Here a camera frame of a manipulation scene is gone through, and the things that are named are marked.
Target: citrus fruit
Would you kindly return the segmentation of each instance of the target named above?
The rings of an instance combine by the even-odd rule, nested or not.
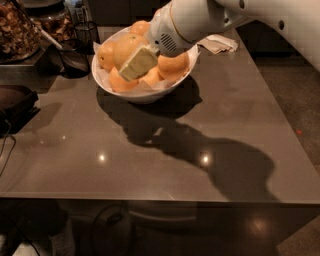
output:
[[[138,20],[130,26],[129,32],[143,36],[148,31],[149,27],[149,22],[145,20]]]
[[[113,50],[115,46],[116,42],[107,41],[104,44],[102,44],[98,49],[97,56],[99,64],[107,71],[111,71],[111,69],[114,67]]]
[[[155,84],[159,83],[160,81],[164,80],[163,77],[159,73],[159,68],[158,66],[153,67],[152,69],[149,70],[149,72],[141,77],[139,79],[139,82],[144,81],[147,83],[149,86],[154,86]]]
[[[123,35],[113,50],[114,66],[120,70],[123,63],[129,58],[129,56],[137,49],[139,45],[147,45],[148,41],[140,35],[125,34]]]
[[[159,55],[158,68],[160,75],[170,81],[175,82],[184,76],[190,65],[190,59],[187,52],[181,53],[177,57],[165,57]]]
[[[130,82],[123,79],[118,70],[113,67],[109,74],[109,83],[113,91],[115,92],[126,92],[133,89],[138,83],[139,80],[135,79]]]

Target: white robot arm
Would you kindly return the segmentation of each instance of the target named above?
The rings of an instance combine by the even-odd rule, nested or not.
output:
[[[153,17],[147,37],[174,57],[209,34],[259,20],[320,71],[319,8],[319,0],[172,0]]]

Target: bowl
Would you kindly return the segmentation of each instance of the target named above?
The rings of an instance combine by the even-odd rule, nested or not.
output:
[[[117,41],[118,39],[120,39],[120,37],[122,37],[124,34],[127,34],[127,33],[129,33],[129,27],[124,28],[119,32],[115,33],[114,35],[110,36],[102,44],[108,41]],[[95,45],[95,52],[97,52],[99,47],[100,45]],[[190,74],[199,56],[198,46],[195,45],[190,50],[188,50],[188,55],[190,58],[190,67],[189,67],[189,71],[183,77],[181,77],[175,83],[170,83],[169,81],[164,80],[156,84],[153,88],[151,88],[146,84],[140,83],[130,91],[121,92],[121,93],[114,92],[111,89],[111,86],[109,84],[109,73],[100,66],[98,62],[98,57],[96,54],[93,56],[93,59],[92,59],[92,75],[95,81],[97,82],[97,84],[104,91],[131,103],[148,104],[172,92]]]

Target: table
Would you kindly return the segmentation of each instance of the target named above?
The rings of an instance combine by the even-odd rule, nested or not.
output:
[[[14,136],[1,197],[319,204],[320,177],[243,44],[200,50],[153,104],[111,96],[92,75],[56,79]]]

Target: cloth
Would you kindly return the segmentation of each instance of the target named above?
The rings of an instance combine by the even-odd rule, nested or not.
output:
[[[230,38],[221,35],[210,35],[200,40],[198,45],[205,47],[214,54],[230,51],[234,52],[238,49],[238,43]]]

